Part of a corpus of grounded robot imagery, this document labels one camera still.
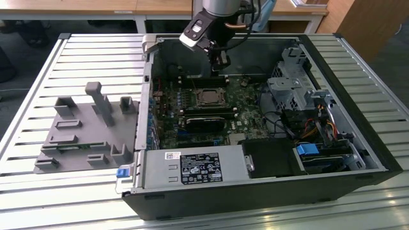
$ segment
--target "blue latch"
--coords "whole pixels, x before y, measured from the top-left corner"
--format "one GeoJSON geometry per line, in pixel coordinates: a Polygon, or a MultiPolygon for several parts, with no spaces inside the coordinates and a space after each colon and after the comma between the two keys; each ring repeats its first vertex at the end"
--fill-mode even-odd
{"type": "Polygon", "coordinates": [[[298,155],[314,155],[320,154],[317,146],[314,144],[300,144],[297,146],[298,155]]]}
{"type": "Polygon", "coordinates": [[[131,176],[129,169],[117,169],[116,171],[116,178],[127,178],[131,176]]]}

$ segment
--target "red wire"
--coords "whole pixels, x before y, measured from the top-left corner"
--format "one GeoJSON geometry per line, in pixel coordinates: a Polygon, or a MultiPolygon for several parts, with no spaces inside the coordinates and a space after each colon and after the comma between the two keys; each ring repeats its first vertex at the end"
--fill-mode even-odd
{"type": "Polygon", "coordinates": [[[304,130],[304,132],[306,132],[306,126],[308,126],[308,123],[309,123],[310,121],[313,121],[313,119],[312,119],[312,118],[310,118],[310,119],[308,119],[308,120],[306,120],[306,122],[305,122],[305,130],[304,130]]]}
{"type": "Polygon", "coordinates": [[[160,78],[157,78],[157,82],[159,82],[159,87],[157,87],[157,92],[160,91],[160,78]]]}

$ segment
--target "floor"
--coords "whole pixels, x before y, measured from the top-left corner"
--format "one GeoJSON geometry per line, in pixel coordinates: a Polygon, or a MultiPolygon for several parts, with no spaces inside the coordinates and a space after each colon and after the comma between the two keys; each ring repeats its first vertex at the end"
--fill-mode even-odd
{"type": "MultiPolygon", "coordinates": [[[[93,27],[87,21],[52,21],[47,22],[49,28],[47,35],[51,39],[44,48],[31,48],[17,33],[0,34],[0,46],[17,69],[17,76],[8,82],[0,83],[0,138],[15,117],[24,100],[28,89],[43,67],[53,44],[60,33],[135,33],[119,23],[108,23],[93,27]]],[[[409,73],[409,20],[402,24],[401,32],[389,40],[381,50],[377,59],[369,63],[370,67],[382,78],[392,91],[404,104],[409,107],[409,81],[405,80],[409,73]]]]}

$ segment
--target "gray block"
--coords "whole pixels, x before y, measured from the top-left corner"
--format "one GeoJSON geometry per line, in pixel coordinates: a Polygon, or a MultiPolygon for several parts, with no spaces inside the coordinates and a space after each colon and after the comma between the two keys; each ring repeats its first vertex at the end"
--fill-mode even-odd
{"type": "Polygon", "coordinates": [[[60,116],[73,116],[71,108],[76,107],[76,103],[71,97],[59,97],[53,108],[60,116]]]}
{"type": "Polygon", "coordinates": [[[35,164],[41,170],[55,170],[59,168],[59,162],[52,157],[37,158],[35,164]]]}
{"type": "MultiPolygon", "coordinates": [[[[100,92],[99,84],[92,85],[91,94],[100,92]]],[[[35,173],[108,169],[132,163],[139,102],[124,99],[109,103],[107,97],[101,98],[109,104],[105,112],[112,116],[113,126],[107,126],[103,113],[95,113],[93,103],[75,104],[71,98],[59,98],[56,106],[65,106],[64,116],[56,115],[35,173]]]]}
{"type": "Polygon", "coordinates": [[[65,120],[65,121],[59,121],[56,123],[56,128],[57,129],[64,129],[64,128],[80,128],[83,126],[83,123],[80,120],[65,120]]]}
{"type": "Polygon", "coordinates": [[[132,160],[132,157],[133,157],[125,144],[121,146],[121,151],[117,150],[115,145],[112,146],[111,156],[112,156],[115,162],[120,165],[129,162],[132,160]]]}
{"type": "Polygon", "coordinates": [[[132,97],[121,97],[120,102],[121,102],[120,107],[123,114],[135,114],[136,109],[133,106],[132,97]]]}
{"type": "Polygon", "coordinates": [[[91,154],[88,155],[87,162],[91,166],[104,166],[109,164],[107,156],[104,154],[91,154]]]}

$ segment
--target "power supply label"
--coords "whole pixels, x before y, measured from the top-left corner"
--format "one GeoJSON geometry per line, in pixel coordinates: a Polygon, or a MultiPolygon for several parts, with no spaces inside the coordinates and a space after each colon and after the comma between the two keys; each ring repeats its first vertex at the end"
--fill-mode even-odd
{"type": "Polygon", "coordinates": [[[218,153],[180,155],[180,173],[183,184],[221,182],[218,153]]]}

